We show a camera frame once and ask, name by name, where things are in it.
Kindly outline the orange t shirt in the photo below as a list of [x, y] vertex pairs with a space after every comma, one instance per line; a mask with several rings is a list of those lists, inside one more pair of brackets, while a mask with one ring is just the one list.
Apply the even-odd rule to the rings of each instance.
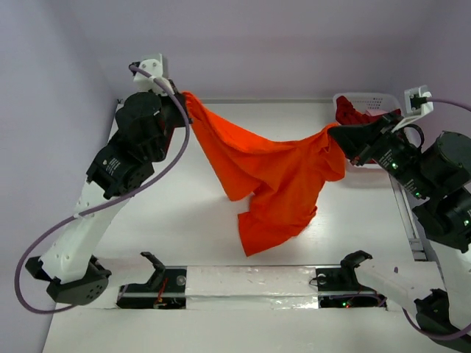
[[272, 141], [211, 112], [192, 93], [185, 104], [192, 130], [227, 198], [250, 198], [238, 214], [246, 256], [298, 236], [316, 215], [326, 182], [346, 174], [344, 152], [324, 127], [302, 140]]

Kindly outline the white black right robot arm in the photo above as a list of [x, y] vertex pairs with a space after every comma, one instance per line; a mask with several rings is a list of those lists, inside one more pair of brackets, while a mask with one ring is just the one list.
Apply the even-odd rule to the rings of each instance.
[[328, 130], [353, 165], [376, 162], [419, 205], [413, 209], [437, 263], [386, 263], [364, 251], [339, 266], [346, 288], [367, 288], [398, 304], [409, 324], [434, 343], [470, 350], [470, 139], [442, 132], [427, 149], [403, 137], [388, 113], [366, 125]]

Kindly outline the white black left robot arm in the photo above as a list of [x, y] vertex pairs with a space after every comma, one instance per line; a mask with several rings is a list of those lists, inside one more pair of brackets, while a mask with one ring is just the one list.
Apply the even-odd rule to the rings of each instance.
[[27, 250], [18, 267], [47, 282], [47, 294], [68, 310], [97, 300], [109, 287], [159, 288], [166, 267], [151, 252], [99, 259], [94, 251], [127, 202], [167, 174], [189, 142], [184, 95], [162, 80], [124, 100], [116, 131], [94, 157], [75, 213], [41, 237], [62, 235], [39, 257]]

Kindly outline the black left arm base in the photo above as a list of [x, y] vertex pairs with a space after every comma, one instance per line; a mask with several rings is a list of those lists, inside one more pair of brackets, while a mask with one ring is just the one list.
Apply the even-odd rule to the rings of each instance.
[[143, 284], [132, 283], [120, 287], [116, 305], [121, 309], [179, 310], [186, 308], [186, 266], [166, 267], [150, 252], [141, 252], [154, 267], [154, 272]]

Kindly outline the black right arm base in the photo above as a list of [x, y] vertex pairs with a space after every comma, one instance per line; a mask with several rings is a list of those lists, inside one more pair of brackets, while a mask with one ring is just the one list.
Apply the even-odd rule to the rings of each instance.
[[309, 285], [317, 290], [321, 309], [387, 308], [383, 294], [360, 285], [347, 269], [339, 266], [316, 268]]

